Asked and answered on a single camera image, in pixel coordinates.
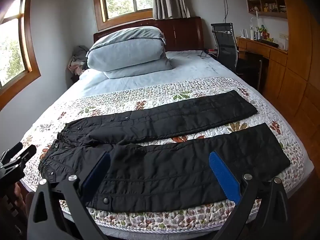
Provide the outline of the black padded pants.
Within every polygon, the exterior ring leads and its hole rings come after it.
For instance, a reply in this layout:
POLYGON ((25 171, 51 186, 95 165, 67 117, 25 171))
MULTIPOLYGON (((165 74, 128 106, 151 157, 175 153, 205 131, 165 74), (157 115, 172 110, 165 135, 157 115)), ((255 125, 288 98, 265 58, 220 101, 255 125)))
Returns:
POLYGON ((204 139, 154 145, 255 115, 236 91, 151 109, 68 123, 41 159, 41 176, 58 183, 78 176, 88 207, 110 212, 164 212, 225 199, 209 166, 216 152, 236 179, 271 180, 290 161, 266 124, 204 139))

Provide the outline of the pile of clothes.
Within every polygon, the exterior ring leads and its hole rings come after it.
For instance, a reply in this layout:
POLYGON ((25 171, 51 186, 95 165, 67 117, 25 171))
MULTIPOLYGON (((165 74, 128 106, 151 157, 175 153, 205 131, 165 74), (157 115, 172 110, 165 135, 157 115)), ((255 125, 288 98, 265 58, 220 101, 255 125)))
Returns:
POLYGON ((77 76, 80 76, 87 68, 88 48, 86 46, 76 46, 73 49, 72 57, 67 65, 68 70, 77 76))

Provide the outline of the floral quilted bedspread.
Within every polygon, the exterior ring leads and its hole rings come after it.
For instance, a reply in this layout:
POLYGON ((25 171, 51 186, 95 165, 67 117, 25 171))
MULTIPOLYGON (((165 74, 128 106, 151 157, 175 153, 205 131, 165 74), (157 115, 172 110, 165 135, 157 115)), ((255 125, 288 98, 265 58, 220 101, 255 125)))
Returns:
MULTIPOLYGON (((24 169, 25 187, 35 191, 39 181, 44 179, 39 171, 40 161, 51 148, 57 135, 70 122, 94 116, 151 109, 183 100, 227 93, 231 90, 252 104, 257 109, 256 114, 199 133, 171 139, 157 139, 153 144, 164 145, 210 138, 266 124, 290 161, 289 167, 275 177, 281 179, 286 192, 292 191, 304 178, 306 155, 304 147, 284 118, 258 92, 228 77, 194 79, 77 99, 61 96, 40 116, 22 139, 24 146, 35 145, 37 149, 24 169)), ((110 212, 87 207, 95 222, 108 235, 119 233, 124 239, 143 237, 151 239, 157 235, 170 235, 176 239, 185 239, 189 233, 202 233, 219 228, 234 206, 235 204, 225 197, 224 200, 212 204, 164 212, 110 212)))

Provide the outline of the wooden wardrobe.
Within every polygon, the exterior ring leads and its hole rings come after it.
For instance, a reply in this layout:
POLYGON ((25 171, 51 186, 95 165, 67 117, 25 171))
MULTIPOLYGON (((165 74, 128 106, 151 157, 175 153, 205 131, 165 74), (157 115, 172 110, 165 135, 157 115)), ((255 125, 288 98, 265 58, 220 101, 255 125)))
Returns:
POLYGON ((272 104, 302 141, 319 171, 319 15, 307 0, 285 0, 289 51, 272 104))

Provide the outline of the wooden desk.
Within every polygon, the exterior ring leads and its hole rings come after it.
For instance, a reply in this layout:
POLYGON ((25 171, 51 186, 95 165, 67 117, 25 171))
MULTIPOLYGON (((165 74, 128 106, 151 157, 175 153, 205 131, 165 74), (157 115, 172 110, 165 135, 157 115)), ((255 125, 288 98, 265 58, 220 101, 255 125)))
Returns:
POLYGON ((240 77, 267 100, 280 93, 287 64, 287 52, 267 44, 238 38, 240 77))

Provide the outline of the folded light blue duvet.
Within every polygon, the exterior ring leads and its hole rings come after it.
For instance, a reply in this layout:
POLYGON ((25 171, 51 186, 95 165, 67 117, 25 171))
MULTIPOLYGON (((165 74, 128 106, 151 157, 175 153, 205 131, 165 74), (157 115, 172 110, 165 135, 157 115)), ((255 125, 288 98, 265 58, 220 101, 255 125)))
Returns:
POLYGON ((157 27, 121 29, 93 44, 86 55, 87 65, 108 79, 171 70, 165 45, 164 34, 157 27))

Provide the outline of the black office chair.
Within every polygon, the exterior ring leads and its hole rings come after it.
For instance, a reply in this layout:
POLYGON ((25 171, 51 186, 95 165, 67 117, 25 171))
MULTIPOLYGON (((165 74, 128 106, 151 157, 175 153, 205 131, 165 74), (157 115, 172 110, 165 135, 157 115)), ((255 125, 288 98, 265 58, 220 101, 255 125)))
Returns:
POLYGON ((232 72, 236 72, 238 47, 232 23, 212 23, 212 33, 217 45, 217 61, 232 72))

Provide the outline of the light blue bed sheet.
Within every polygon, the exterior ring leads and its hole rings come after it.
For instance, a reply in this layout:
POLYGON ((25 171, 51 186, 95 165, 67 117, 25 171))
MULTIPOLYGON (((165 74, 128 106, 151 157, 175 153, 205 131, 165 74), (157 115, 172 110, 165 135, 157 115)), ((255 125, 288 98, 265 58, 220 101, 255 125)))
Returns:
POLYGON ((167 53, 167 57, 174 67, 172 70, 164 70, 139 76, 108 79, 104 73, 88 69, 80 76, 80 80, 72 85, 63 96, 76 99, 84 96, 205 77, 230 77, 244 83, 240 77, 212 57, 205 55, 202 51, 172 51, 167 53))

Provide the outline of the dark wooden headboard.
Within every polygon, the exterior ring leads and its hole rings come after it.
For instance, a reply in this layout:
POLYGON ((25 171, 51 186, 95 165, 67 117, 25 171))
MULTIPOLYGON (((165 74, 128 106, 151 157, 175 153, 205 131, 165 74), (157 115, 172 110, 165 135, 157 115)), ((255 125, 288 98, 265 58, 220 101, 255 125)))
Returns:
POLYGON ((166 20, 139 20, 110 27, 93 35, 93 41, 121 29, 154 26, 161 30, 166 39, 166 51, 204 50, 202 19, 200 17, 171 18, 166 20))

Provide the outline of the grey curtain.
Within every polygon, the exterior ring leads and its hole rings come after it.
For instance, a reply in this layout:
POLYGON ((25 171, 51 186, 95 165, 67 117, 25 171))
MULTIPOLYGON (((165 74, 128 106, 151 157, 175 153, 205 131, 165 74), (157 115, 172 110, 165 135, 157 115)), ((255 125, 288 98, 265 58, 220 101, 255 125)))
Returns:
POLYGON ((152 13, 154 20, 190 17, 184 0, 153 0, 152 13))

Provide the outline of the wooden wall shelf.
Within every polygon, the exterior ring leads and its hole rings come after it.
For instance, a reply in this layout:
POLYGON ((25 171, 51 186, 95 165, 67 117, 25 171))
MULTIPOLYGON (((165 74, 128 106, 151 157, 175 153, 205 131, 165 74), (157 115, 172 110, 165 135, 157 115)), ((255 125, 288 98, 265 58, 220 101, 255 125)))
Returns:
POLYGON ((287 18, 285 0, 247 0, 247 8, 255 16, 287 18))

